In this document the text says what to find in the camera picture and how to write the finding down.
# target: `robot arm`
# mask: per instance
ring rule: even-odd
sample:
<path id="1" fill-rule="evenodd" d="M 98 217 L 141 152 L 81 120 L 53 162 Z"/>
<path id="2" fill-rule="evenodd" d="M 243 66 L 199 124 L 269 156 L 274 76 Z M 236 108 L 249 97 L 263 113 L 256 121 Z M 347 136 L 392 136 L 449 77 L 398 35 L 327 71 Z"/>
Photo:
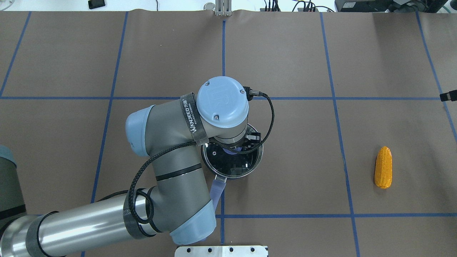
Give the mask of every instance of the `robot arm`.
<path id="1" fill-rule="evenodd" d="M 215 77 L 202 85 L 196 99 L 189 94 L 131 114 L 126 122 L 128 141 L 138 155 L 157 157 L 150 159 L 157 186 L 141 189 L 142 196 L 136 197 L 134 180 L 127 197 L 40 217 L 6 217 L 0 221 L 13 221 L 0 235 L 0 256 L 63 256 L 160 232 L 170 232 L 178 245 L 206 238 L 216 220 L 195 145 L 208 143 L 208 138 L 230 149 L 242 145 L 249 111 L 246 95 L 236 80 Z M 133 214 L 150 222 L 142 224 Z"/>

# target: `white label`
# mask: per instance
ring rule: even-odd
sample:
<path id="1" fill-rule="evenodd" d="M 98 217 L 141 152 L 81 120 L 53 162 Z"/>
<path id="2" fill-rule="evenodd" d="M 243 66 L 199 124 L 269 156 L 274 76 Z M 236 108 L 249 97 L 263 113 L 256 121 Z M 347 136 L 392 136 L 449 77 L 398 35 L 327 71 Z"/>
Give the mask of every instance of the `white label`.
<path id="1" fill-rule="evenodd" d="M 343 8 L 352 8 L 355 5 L 356 5 L 355 2 L 347 2 L 347 3 L 344 3 Z"/>

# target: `light blue joint cap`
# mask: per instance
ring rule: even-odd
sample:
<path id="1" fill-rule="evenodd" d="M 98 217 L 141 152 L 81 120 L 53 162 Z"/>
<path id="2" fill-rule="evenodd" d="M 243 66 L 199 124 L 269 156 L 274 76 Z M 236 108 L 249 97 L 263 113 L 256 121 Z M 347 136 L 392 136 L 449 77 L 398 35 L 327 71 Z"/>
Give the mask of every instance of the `light blue joint cap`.
<path id="1" fill-rule="evenodd" d="M 170 232 L 177 245 L 189 245 L 207 238 L 216 228 L 213 201 L 209 201 L 184 224 Z"/>
<path id="2" fill-rule="evenodd" d="M 8 147 L 6 147 L 4 145 L 0 145 L 0 157 L 10 160 L 17 167 L 16 161 L 14 160 L 14 157 L 13 157 L 13 153 L 11 152 L 11 150 Z"/>
<path id="3" fill-rule="evenodd" d="M 238 81 L 219 76 L 202 85 L 198 91 L 197 109 L 209 124 L 228 129 L 246 119 L 249 104 L 246 92 Z"/>
<path id="4" fill-rule="evenodd" d="M 149 113 L 154 106 L 155 105 L 151 105 L 148 108 L 130 114 L 125 122 L 127 141 L 130 143 L 130 147 L 135 154 L 139 156 L 148 156 L 144 136 Z"/>

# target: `white mounting bracket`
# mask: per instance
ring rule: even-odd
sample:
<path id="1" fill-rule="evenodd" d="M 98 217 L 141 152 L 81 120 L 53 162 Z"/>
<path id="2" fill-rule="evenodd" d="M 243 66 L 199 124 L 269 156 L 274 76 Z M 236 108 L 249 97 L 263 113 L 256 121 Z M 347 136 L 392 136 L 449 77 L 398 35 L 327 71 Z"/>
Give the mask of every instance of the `white mounting bracket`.
<path id="1" fill-rule="evenodd" d="M 216 16 L 231 16 L 232 15 L 232 0 L 216 0 L 216 8 L 214 9 Z"/>
<path id="2" fill-rule="evenodd" d="M 268 246 L 180 246 L 175 257 L 268 257 Z"/>

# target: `corn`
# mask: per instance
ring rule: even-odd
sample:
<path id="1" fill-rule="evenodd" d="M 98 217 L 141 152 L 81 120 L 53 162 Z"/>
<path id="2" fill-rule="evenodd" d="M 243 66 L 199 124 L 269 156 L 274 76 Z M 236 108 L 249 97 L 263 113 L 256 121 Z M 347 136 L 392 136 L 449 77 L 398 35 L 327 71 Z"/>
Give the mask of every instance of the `corn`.
<path id="1" fill-rule="evenodd" d="M 388 188 L 392 184 L 392 154 L 387 146 L 377 154 L 374 183 L 380 188 Z"/>

